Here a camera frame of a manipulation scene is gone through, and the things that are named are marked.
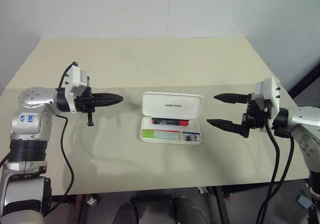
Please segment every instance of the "beige tabletop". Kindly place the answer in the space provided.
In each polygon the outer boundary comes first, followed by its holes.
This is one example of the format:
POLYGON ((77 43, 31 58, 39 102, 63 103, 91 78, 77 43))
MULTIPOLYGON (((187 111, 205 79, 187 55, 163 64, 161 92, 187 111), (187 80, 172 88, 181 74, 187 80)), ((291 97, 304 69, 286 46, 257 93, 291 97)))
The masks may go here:
MULTIPOLYGON (((73 60, 90 76, 94 92, 124 97, 120 104, 97 108, 94 127, 84 114, 66 114, 64 137, 75 172, 72 194, 215 186, 268 182, 275 152, 266 133, 251 130, 248 139, 206 122, 222 118, 240 123, 246 106, 212 99, 224 92, 250 93, 255 83, 274 76, 244 38, 210 39, 45 39, 29 56, 0 96, 0 155, 9 150, 18 95, 31 86, 56 87, 73 60), (204 96, 199 145, 147 143, 139 139, 142 94, 178 92, 204 96)), ((282 107, 295 103, 281 92, 282 107)), ((53 195, 64 193, 70 173, 60 152, 64 121, 54 117, 47 149, 53 195)), ((289 141, 281 150, 277 179, 284 169, 289 141)), ((287 180, 308 177, 298 146, 287 180)))

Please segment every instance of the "white wall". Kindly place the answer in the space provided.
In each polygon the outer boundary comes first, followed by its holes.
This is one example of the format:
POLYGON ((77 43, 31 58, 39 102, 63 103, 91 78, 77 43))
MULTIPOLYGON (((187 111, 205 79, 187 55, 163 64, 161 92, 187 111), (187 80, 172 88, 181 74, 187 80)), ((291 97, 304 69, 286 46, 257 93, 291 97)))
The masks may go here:
POLYGON ((0 0, 0 93, 41 37, 246 36, 290 89, 319 61, 319 2, 0 0))

